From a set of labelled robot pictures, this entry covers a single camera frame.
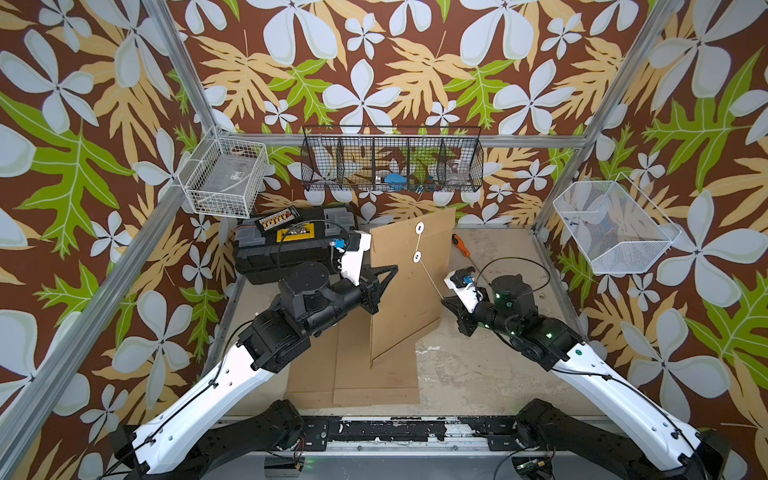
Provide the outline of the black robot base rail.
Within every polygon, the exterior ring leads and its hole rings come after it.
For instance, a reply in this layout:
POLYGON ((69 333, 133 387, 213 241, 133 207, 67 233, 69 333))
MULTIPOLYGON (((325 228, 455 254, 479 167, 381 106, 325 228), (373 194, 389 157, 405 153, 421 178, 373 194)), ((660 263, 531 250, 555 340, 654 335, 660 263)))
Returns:
POLYGON ((518 415, 353 419, 303 416, 288 400, 264 412, 205 430, 190 450, 210 470, 251 452, 307 453, 395 451, 502 452, 531 455, 571 452, 590 458, 607 444, 608 432, 535 399, 518 415))

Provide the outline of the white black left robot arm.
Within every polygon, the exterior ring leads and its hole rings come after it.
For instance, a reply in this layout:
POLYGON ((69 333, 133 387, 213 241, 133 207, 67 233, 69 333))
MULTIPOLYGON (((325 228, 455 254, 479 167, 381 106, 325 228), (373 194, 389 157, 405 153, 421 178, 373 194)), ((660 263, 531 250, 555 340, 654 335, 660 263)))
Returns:
POLYGON ((375 314, 395 265, 364 266, 354 279, 330 280, 328 269, 305 262, 279 282, 279 293, 239 334, 222 360, 161 415, 114 431, 116 462, 104 475, 128 479, 201 479, 251 451, 293 446, 303 418, 288 400, 265 412, 218 427, 248 393, 311 346, 311 340, 358 308, 375 314))

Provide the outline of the kraft file bag with string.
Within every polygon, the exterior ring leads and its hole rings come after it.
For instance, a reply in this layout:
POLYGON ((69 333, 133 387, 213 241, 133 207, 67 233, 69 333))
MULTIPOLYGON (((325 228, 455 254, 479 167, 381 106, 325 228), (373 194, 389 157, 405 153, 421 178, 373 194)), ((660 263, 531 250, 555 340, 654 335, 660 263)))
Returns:
POLYGON ((333 406, 339 328, 311 338, 308 350, 290 364, 284 398, 298 409, 333 406))

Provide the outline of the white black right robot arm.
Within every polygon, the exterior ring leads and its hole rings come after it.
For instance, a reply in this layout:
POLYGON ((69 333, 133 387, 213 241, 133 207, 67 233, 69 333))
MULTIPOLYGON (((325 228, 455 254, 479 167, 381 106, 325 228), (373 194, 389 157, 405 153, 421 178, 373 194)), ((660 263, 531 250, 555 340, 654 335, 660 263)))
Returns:
POLYGON ((675 418, 608 366, 563 321, 538 311, 533 289, 520 275, 477 286, 474 269, 450 272, 442 304, 460 332, 491 331, 503 344, 571 385, 617 427, 611 433, 530 401, 516 416, 522 445, 570 451, 622 479, 718 479, 730 448, 714 431, 675 418))

